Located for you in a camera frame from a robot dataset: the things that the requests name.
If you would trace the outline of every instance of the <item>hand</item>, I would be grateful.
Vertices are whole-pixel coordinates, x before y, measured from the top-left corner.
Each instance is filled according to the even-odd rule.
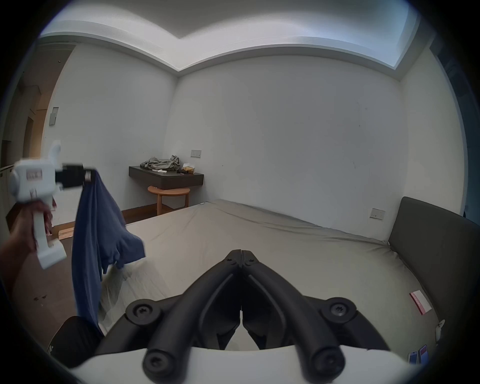
[[[29,253],[36,251],[36,242],[33,233],[33,214],[36,212],[43,212],[45,232],[47,234],[51,232],[52,213],[48,205],[42,201],[34,201],[23,205],[15,219],[9,239],[20,255],[27,256]]]

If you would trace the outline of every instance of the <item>round wooden stool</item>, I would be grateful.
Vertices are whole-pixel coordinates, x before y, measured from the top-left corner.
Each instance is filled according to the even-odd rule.
[[[185,206],[177,209],[188,207],[190,188],[177,188],[177,189],[160,189],[150,185],[148,191],[156,195],[156,215],[162,214],[162,196],[185,196]]]

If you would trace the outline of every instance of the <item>wall socket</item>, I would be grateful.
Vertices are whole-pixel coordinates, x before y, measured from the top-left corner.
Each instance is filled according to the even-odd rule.
[[[372,213],[370,213],[370,217],[372,219],[383,220],[385,216],[385,211],[381,209],[372,208]]]

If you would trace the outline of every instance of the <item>gray cloth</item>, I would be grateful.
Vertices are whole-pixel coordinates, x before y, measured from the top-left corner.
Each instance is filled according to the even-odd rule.
[[[435,349],[435,310],[420,314],[409,294],[424,291],[385,242],[225,200],[127,229],[144,241],[146,257],[105,276],[99,321],[107,330],[132,301],[182,294],[232,249],[246,249],[303,295],[352,300],[403,359],[425,344],[430,353]],[[255,349],[246,332],[241,337],[243,331],[238,328],[231,345]]]
[[[149,160],[144,161],[142,164],[140,164],[140,166],[142,168],[154,171],[159,169],[163,169],[165,171],[177,171],[180,169],[180,159],[178,156],[175,155],[172,155],[170,160],[151,157]]]

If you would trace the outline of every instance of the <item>wooden stool leg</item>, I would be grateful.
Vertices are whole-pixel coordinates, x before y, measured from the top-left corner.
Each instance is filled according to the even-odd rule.
[[[156,215],[161,215],[162,214],[162,196],[157,195],[156,196]]]

